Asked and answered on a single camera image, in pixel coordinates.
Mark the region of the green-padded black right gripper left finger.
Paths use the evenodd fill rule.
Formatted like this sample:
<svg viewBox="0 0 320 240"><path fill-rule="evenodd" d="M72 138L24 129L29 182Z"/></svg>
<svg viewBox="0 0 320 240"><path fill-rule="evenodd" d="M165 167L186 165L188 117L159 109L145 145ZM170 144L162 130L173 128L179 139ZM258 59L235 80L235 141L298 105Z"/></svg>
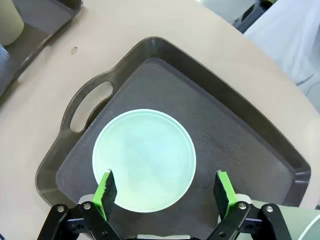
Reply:
<svg viewBox="0 0 320 240"><path fill-rule="evenodd" d="M38 235L39 240L76 240L89 234L95 240L120 240L108 218L117 196L112 171L104 173L94 195L84 195L69 208L59 203L51 207Z"/></svg>

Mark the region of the green-padded black right gripper right finger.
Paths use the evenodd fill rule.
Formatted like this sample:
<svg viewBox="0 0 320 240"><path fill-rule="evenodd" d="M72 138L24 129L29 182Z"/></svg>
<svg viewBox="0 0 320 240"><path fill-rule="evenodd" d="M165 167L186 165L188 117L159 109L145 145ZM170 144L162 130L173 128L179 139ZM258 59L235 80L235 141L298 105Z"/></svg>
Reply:
<svg viewBox="0 0 320 240"><path fill-rule="evenodd" d="M217 171L213 195L220 223L209 240L235 240L242 234L254 240L290 240L289 229L278 205L267 203L261 208L238 200L227 172Z"/></svg>

